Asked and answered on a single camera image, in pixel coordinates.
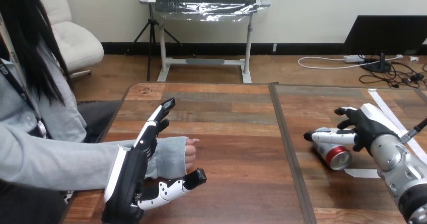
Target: black tripod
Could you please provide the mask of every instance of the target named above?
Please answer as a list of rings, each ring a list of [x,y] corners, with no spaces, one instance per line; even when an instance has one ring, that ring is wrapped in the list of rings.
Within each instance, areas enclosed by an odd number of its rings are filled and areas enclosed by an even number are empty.
[[[150,9],[150,18],[148,19],[147,24],[144,26],[144,28],[141,30],[141,32],[138,34],[138,37],[134,40],[133,44],[132,44],[132,49],[135,49],[135,44],[136,42],[139,40],[139,38],[141,37],[141,35],[143,34],[143,32],[146,30],[146,28],[148,27],[148,25],[150,26],[150,42],[148,44],[148,70],[147,70],[147,81],[150,81],[150,68],[151,68],[151,44],[153,43],[154,45],[156,44],[156,36],[154,34],[154,25],[159,25],[159,22],[157,22],[157,20],[154,19],[153,17],[153,12],[151,9],[151,4],[148,4],[149,9]],[[181,46],[181,42],[179,42],[179,40],[177,40],[171,33],[169,33],[169,31],[167,31],[165,29],[165,33],[167,33],[173,40],[175,40],[175,42],[178,43],[179,46]],[[130,49],[126,50],[126,55],[130,55]]]

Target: white cable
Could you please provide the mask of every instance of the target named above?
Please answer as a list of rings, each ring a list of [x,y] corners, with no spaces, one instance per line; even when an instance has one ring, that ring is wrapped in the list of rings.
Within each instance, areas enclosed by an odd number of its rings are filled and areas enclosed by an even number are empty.
[[[402,55],[397,55],[394,58],[391,59],[385,59],[385,60],[395,60],[395,59],[401,59],[403,56]],[[350,66],[344,66],[344,67],[313,67],[313,66],[306,66],[300,63],[301,60],[303,59],[326,59],[326,60],[333,60],[333,61],[344,61],[344,59],[329,59],[329,58],[322,58],[322,57],[304,57],[298,60],[298,64],[304,68],[309,68],[309,69],[348,69],[348,68],[353,68],[353,67],[360,67],[363,65],[368,65],[368,64],[375,64],[378,63],[379,61],[375,61],[375,62],[370,62],[370,63],[365,63],[365,64],[355,64],[355,65],[350,65]]]

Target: prosthetic hand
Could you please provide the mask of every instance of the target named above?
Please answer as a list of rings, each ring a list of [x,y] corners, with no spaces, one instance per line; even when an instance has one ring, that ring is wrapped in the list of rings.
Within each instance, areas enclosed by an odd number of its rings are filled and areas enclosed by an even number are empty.
[[[144,210],[169,203],[206,182],[203,169],[197,169],[181,178],[160,182],[158,186],[144,187],[147,164],[156,151],[156,137],[169,126],[169,121],[164,118],[174,105],[175,99],[172,98],[155,110],[131,149],[120,146],[105,188],[103,222],[138,222]]]
[[[410,224],[427,223],[427,165],[399,141],[397,127],[371,104],[363,104],[358,110],[341,107],[335,113],[348,117],[338,124],[338,130],[311,131],[304,134],[304,138],[355,144],[356,152],[366,148],[405,220]],[[355,126],[352,130],[342,130],[352,125]]]

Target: black pants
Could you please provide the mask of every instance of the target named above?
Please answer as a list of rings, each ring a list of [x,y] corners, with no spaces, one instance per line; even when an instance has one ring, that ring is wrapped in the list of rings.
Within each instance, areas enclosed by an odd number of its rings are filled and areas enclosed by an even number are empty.
[[[105,134],[120,101],[78,105],[86,121],[85,142],[98,142]],[[59,191],[18,186],[0,180],[0,223],[57,224],[66,210]]]

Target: stand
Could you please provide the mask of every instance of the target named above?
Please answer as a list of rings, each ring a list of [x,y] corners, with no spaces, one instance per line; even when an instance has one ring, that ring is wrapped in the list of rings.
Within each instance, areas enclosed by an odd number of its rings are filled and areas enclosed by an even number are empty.
[[[377,72],[377,73],[386,73],[389,72],[391,70],[391,64],[387,63],[386,60],[386,54],[385,52],[381,52],[380,53],[380,59],[378,63],[374,63],[374,64],[367,64],[367,65],[363,65],[361,66],[361,68],[370,71],[370,72]],[[378,61],[378,59],[366,59],[365,61],[359,62],[359,64],[365,64],[365,63],[370,63],[370,62],[375,62]]]
[[[138,34],[138,36],[136,37],[136,39],[133,41],[132,48],[135,48],[136,42],[139,40],[139,38],[141,37],[141,35],[143,34],[143,32],[147,29],[147,27],[150,26],[150,41],[149,41],[149,44],[148,44],[148,70],[147,70],[147,81],[150,81],[151,48],[152,48],[152,44],[154,44],[154,45],[156,44],[156,36],[155,36],[154,26],[155,25],[159,25],[159,22],[157,22],[157,20],[155,20],[154,17],[153,17],[153,12],[152,12],[152,9],[151,9],[151,3],[149,3],[148,6],[149,6],[149,9],[150,9],[150,18],[148,19],[147,24],[144,26],[144,28]],[[171,33],[169,33],[169,31],[167,31],[163,27],[163,24],[162,24],[161,25],[161,34],[164,34],[164,32],[166,32],[173,40],[175,40],[175,42],[178,43],[179,46],[181,46],[181,42],[179,42]],[[126,55],[130,55],[130,49],[126,50]]]
[[[192,64],[192,65],[240,65],[242,69],[243,83],[252,83],[251,73],[249,71],[249,57],[251,55],[251,40],[252,40],[252,14],[249,17],[248,36],[246,39],[246,56],[240,60],[224,60],[224,59],[173,59],[166,57],[165,32],[168,33],[163,24],[160,24],[160,52],[162,55],[162,71],[160,71],[158,82],[165,82],[168,77],[169,68],[172,64]]]

